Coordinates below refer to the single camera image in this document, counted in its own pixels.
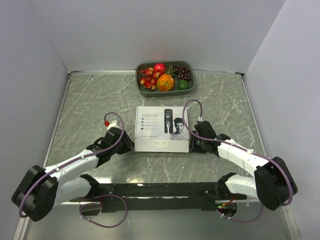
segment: bunch of dark grapes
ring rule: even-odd
[[[175,74],[178,76],[178,79],[191,80],[190,69],[188,67],[174,66],[173,68],[176,69]]]

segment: red fruit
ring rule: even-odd
[[[160,72],[160,71],[162,71],[164,73],[165,70],[166,70],[166,67],[163,63],[157,63],[156,65],[154,65],[154,72],[155,73]]]
[[[148,77],[151,77],[152,76],[152,71],[150,71],[150,70],[146,71],[145,75],[148,76]]]
[[[146,81],[147,80],[144,77],[140,78],[140,84],[141,85],[145,85]]]
[[[144,85],[145,88],[150,89],[152,86],[151,82],[147,81]]]
[[[152,84],[152,85],[156,85],[156,84],[157,84],[157,80],[156,80],[156,79],[152,79],[152,80],[151,80],[151,84]]]
[[[158,73],[158,72],[154,72],[154,73],[152,74],[152,78],[153,78],[153,79],[158,79],[158,78],[159,78],[159,73]]]
[[[164,73],[165,73],[165,70],[162,70],[162,69],[161,69],[161,70],[159,71],[159,76],[162,76]]]

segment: product box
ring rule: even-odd
[[[182,106],[138,106],[134,150],[188,153],[189,133],[182,121],[182,111]],[[187,111],[184,119],[188,124]]]

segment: green fruit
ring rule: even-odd
[[[181,79],[181,80],[178,82],[178,89],[179,89],[179,90],[189,89],[189,83],[188,83],[186,80]]]

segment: cardboard box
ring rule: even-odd
[[[138,106],[134,150],[188,153],[189,133],[182,122],[182,111],[182,106]],[[185,120],[188,124],[187,111]]]

